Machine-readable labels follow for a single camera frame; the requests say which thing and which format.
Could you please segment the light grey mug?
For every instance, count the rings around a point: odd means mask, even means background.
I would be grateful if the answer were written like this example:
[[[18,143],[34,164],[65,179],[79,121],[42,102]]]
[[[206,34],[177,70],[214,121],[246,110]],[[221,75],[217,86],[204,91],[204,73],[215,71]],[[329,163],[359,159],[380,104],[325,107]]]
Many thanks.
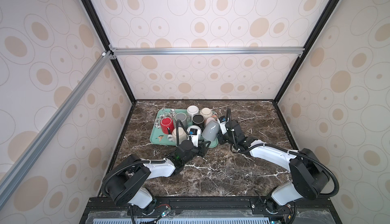
[[[220,125],[217,121],[212,120],[209,122],[202,132],[202,137],[205,141],[214,141],[217,138],[217,134],[220,130]]]

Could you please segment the white round mug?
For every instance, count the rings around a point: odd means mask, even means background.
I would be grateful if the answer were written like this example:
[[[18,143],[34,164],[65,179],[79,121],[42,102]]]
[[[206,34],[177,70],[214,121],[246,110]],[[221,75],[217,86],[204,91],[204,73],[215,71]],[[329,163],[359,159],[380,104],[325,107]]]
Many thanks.
[[[201,134],[202,134],[201,128],[197,125],[189,126],[187,129],[187,132],[190,136],[195,136],[195,135],[201,136]]]

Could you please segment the pink mug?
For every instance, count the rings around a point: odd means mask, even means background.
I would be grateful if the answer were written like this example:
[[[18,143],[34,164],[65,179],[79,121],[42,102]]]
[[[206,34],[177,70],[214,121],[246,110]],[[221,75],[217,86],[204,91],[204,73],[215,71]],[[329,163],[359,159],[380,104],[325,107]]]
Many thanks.
[[[205,121],[205,125],[208,125],[212,121],[216,121],[216,119],[214,117],[207,118],[206,121]]]

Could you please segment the cream speckled mug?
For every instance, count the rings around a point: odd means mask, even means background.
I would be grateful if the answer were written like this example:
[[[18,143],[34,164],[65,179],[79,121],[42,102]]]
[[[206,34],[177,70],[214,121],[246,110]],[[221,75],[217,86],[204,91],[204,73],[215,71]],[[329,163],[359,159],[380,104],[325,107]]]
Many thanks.
[[[174,145],[177,145],[177,139],[179,139],[179,144],[181,144],[182,141],[187,140],[187,134],[182,127],[178,128],[178,137],[176,133],[177,130],[174,129],[173,132],[168,135],[169,142],[173,143]]]

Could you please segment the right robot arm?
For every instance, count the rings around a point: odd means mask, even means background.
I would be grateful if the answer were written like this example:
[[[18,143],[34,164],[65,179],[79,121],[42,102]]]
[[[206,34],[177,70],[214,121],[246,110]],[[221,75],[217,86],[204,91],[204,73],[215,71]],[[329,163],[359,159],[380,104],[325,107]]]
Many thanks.
[[[245,136],[239,123],[232,119],[230,109],[217,121],[220,125],[218,140],[221,144],[228,143],[233,153],[271,162],[291,174],[289,182],[272,189],[266,198],[260,198],[270,212],[292,201],[338,194],[340,184],[336,175],[320,162],[313,151],[307,148],[290,150]]]

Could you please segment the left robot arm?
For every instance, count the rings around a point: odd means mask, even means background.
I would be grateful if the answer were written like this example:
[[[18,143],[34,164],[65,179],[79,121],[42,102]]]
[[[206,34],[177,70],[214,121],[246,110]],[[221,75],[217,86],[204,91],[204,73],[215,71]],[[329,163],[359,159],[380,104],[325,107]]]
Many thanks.
[[[210,144],[210,141],[203,141],[194,146],[190,140],[185,140],[162,160],[146,160],[132,154],[106,174],[102,193],[117,206],[136,205],[144,210],[154,208],[156,200],[143,187],[145,181],[178,175],[193,158],[205,156]]]

